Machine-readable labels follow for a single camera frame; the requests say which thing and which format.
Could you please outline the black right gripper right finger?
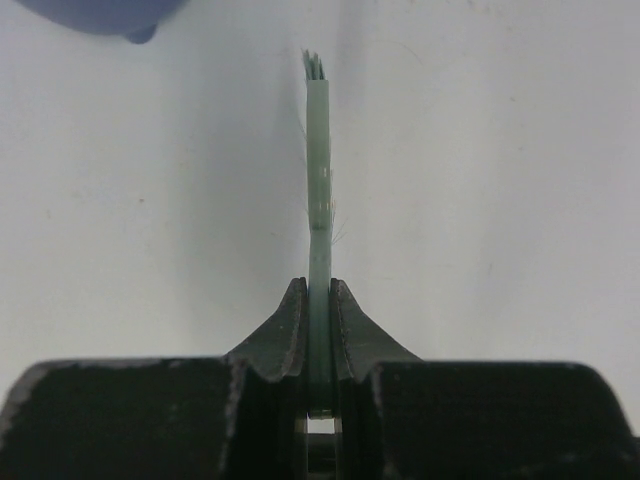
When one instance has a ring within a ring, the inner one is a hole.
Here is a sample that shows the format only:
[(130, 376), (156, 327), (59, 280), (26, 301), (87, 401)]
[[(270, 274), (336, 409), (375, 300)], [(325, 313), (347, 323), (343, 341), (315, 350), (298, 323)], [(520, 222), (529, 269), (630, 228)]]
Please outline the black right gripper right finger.
[(341, 479), (635, 479), (639, 441), (575, 362), (434, 361), (330, 293)]

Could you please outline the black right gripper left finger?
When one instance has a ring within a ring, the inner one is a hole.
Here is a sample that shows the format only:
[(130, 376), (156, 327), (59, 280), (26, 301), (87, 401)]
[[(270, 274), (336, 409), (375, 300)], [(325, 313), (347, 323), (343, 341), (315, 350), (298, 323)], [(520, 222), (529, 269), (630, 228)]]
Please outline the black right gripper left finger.
[(5, 479), (303, 479), (307, 286), (222, 356), (49, 360), (1, 410)]

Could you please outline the light green hand brush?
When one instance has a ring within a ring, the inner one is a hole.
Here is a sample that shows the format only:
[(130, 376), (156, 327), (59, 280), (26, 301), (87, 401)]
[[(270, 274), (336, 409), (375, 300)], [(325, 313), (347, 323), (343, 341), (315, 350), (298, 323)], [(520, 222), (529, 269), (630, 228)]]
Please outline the light green hand brush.
[(306, 80), (309, 417), (332, 416), (331, 288), (333, 209), (329, 81), (320, 56), (302, 52)]

